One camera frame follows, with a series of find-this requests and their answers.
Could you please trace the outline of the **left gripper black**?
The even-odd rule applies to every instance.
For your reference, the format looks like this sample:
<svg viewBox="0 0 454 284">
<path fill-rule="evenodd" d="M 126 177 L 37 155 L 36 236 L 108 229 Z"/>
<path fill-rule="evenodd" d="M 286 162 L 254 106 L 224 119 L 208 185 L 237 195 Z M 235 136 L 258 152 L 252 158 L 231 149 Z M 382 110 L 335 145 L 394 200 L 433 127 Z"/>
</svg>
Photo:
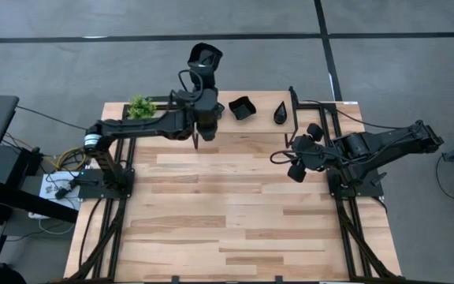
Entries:
<svg viewBox="0 0 454 284">
<path fill-rule="evenodd" d="M 200 87 L 203 90 L 194 91 L 193 113 L 198 121 L 219 120 L 225 107 L 218 102 L 218 90 L 214 72 L 199 72 Z"/>
</svg>

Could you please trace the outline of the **white paper sheet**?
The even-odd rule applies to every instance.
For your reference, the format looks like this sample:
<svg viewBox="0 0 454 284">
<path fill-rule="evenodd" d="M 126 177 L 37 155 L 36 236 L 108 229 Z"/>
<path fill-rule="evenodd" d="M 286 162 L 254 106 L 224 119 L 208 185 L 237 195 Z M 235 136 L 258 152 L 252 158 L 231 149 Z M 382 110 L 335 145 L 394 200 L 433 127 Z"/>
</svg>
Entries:
<svg viewBox="0 0 454 284">
<path fill-rule="evenodd" d="M 70 181 L 72 181 L 78 174 L 79 172 L 77 171 L 57 171 L 52 174 L 44 174 L 39 190 L 39 196 L 60 205 L 78 210 L 80 208 L 78 197 L 80 187 L 77 186 L 75 188 L 71 188 L 69 185 Z M 56 194 L 60 189 L 65 190 L 65 196 L 62 198 L 56 197 Z"/>
</svg>

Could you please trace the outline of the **black square wavy mini plate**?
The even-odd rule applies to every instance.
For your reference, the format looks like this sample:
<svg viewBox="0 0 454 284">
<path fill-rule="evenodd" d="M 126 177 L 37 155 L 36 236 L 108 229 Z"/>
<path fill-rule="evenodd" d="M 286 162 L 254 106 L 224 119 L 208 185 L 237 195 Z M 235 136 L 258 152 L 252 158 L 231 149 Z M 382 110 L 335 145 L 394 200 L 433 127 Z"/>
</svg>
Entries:
<svg viewBox="0 0 454 284">
<path fill-rule="evenodd" d="M 229 109 L 238 121 L 242 121 L 256 113 L 255 105 L 247 96 L 242 96 L 229 102 Z"/>
</svg>

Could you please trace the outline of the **wooden shelf with black legs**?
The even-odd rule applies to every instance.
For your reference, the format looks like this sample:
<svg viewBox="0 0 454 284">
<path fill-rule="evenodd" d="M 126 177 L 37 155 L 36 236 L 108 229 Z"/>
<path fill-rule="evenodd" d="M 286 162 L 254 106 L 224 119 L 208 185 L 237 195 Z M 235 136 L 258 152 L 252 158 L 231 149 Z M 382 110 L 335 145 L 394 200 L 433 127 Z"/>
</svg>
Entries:
<svg viewBox="0 0 454 284">
<path fill-rule="evenodd" d="M 244 96 L 255 105 L 256 113 L 238 121 L 229 109 L 229 103 Z M 287 91 L 220 91 L 218 102 L 225 109 L 218 120 L 216 138 L 227 134 L 284 134 L 285 146 L 288 147 L 299 129 L 296 113 L 299 101 L 293 87 Z M 282 103 L 287 111 L 287 120 L 278 125 L 274 122 L 274 113 Z"/>
</svg>

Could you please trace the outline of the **black computer tower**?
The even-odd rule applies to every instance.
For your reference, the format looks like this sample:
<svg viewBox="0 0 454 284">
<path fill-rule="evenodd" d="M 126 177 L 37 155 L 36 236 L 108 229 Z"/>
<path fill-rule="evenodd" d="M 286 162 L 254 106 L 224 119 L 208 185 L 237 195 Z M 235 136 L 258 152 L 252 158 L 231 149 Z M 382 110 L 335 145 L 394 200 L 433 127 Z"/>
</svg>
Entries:
<svg viewBox="0 0 454 284">
<path fill-rule="evenodd" d="M 18 186 L 27 176 L 34 176 L 43 160 L 40 148 L 27 150 L 0 146 L 0 183 Z"/>
</svg>

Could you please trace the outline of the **green plant in white pot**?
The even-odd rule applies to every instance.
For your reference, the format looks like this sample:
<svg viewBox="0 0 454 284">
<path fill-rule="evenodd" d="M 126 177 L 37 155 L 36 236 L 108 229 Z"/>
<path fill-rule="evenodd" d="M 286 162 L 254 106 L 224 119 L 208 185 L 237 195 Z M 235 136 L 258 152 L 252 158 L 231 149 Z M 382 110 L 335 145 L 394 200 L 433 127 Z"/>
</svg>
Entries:
<svg viewBox="0 0 454 284">
<path fill-rule="evenodd" d="M 151 97 L 135 95 L 129 104 L 128 117 L 130 119 L 152 118 L 157 112 L 157 106 Z"/>
</svg>

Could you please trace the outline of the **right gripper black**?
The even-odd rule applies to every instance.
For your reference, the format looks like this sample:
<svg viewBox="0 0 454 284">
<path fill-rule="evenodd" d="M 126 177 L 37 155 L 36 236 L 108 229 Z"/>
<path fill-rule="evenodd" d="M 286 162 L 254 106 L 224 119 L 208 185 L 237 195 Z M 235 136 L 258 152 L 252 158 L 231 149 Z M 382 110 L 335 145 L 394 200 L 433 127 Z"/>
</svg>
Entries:
<svg viewBox="0 0 454 284">
<path fill-rule="evenodd" d="M 318 144 L 324 132 L 317 124 L 309 124 L 307 133 L 297 136 L 292 142 L 291 149 L 295 156 L 292 158 L 288 176 L 296 182 L 303 182 L 306 170 L 322 172 L 328 167 L 325 148 Z"/>
</svg>

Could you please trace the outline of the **black teardrop mini plate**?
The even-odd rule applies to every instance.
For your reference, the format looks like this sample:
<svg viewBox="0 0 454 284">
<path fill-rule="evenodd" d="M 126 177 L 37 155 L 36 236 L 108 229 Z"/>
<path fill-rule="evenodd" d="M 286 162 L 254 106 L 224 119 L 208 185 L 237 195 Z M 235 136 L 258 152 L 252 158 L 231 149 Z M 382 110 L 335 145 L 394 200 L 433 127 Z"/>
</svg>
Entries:
<svg viewBox="0 0 454 284">
<path fill-rule="evenodd" d="M 282 101 L 278 105 L 277 109 L 274 111 L 274 122 L 277 125 L 283 125 L 284 123 L 286 123 L 287 118 L 288 118 L 288 113 L 286 110 L 286 105 L 285 105 L 285 102 Z"/>
</svg>

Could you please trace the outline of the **black leaf-shaped mini plate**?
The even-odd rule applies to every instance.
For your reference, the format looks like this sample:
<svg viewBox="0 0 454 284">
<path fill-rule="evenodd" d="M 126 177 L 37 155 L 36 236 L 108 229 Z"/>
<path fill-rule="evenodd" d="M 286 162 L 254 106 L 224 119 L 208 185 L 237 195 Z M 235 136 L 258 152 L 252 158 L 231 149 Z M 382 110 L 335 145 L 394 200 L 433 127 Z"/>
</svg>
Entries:
<svg viewBox="0 0 454 284">
<path fill-rule="evenodd" d="M 214 77 L 223 53 L 216 47 L 207 43 L 197 43 L 191 50 L 188 66 L 203 80 Z"/>
</svg>

